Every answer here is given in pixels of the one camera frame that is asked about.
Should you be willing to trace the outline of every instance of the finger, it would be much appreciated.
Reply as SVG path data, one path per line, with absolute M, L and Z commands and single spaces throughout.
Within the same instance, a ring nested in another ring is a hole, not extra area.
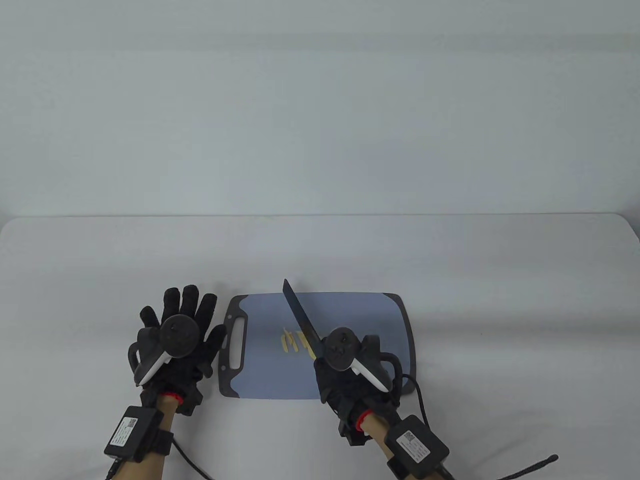
M 198 308 L 198 287 L 195 285 L 187 285 L 182 290 L 182 306 L 180 307 L 180 313 L 193 318 L 196 314 L 196 308 Z
M 180 291 L 173 287 L 164 292 L 164 310 L 162 312 L 162 323 L 169 317 L 176 315 L 180 310 Z
M 209 363 L 213 362 L 213 359 L 216 358 L 216 355 L 220 351 L 220 347 L 222 347 L 222 343 L 225 341 L 225 337 L 227 336 L 227 327 L 220 324 L 216 325 L 211 333 L 207 337 L 207 341 L 205 342 L 205 347 L 207 349 L 207 359 Z
M 131 371 L 133 373 L 136 372 L 138 365 L 140 362 L 138 361 L 138 343 L 132 343 L 129 346 L 129 351 L 127 352 L 127 358 L 129 359 L 129 367 L 131 367 Z
M 158 317 L 149 305 L 140 310 L 140 319 L 145 326 L 155 326 L 156 328 L 160 326 L 158 323 Z
M 218 297 L 213 293 L 205 293 L 202 297 L 198 312 L 196 312 L 196 315 L 193 318 L 200 329 L 200 340 L 204 340 L 204 335 L 207 333 L 209 325 L 211 325 L 211 318 L 213 317 L 213 312 L 216 309 L 217 301 Z

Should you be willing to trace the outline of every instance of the cutting board handle hole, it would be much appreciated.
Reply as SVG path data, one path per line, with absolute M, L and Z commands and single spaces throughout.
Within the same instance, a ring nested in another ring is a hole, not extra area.
M 242 350 L 244 338 L 244 317 L 236 317 L 229 335 L 229 368 L 236 370 L 242 363 Z

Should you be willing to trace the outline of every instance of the red band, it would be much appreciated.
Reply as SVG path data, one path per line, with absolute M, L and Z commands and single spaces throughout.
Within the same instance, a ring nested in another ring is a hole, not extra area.
M 373 410 L 371 410 L 370 408 L 364 412 L 360 418 L 358 419 L 358 421 L 356 422 L 356 430 L 357 431 L 362 431 L 362 422 L 364 421 L 364 419 L 366 419 L 368 416 L 370 416 L 373 413 Z
M 178 394 L 174 394 L 173 392 L 165 392 L 163 393 L 163 395 L 165 397 L 172 397 L 175 398 L 176 400 L 178 400 L 178 405 L 182 405 L 184 403 L 184 398 L 182 398 L 180 395 Z

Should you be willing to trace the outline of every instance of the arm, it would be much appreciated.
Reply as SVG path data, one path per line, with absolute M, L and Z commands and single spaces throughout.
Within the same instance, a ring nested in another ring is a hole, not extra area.
M 391 450 L 387 448 L 385 445 L 385 436 L 389 431 L 389 425 L 379 416 L 371 414 L 366 416 L 366 418 L 362 421 L 361 425 L 367 435 L 373 438 L 382 451 L 385 453 L 387 460 L 393 457 Z M 442 480 L 442 477 L 437 473 L 432 473 L 427 477 L 428 480 Z M 415 480 L 415 478 L 409 475 L 405 480 Z
M 171 431 L 173 416 L 178 408 L 178 400 L 174 397 L 160 396 L 157 409 L 164 413 L 160 429 Z M 161 480 L 164 468 L 164 456 L 150 452 L 140 463 L 125 462 L 113 480 Z

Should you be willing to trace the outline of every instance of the battery pack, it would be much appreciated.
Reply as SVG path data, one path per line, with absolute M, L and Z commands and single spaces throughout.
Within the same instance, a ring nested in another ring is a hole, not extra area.
M 415 415 L 392 426 L 385 445 L 394 454 L 387 465 L 398 479 L 425 478 L 449 455 L 449 448 Z

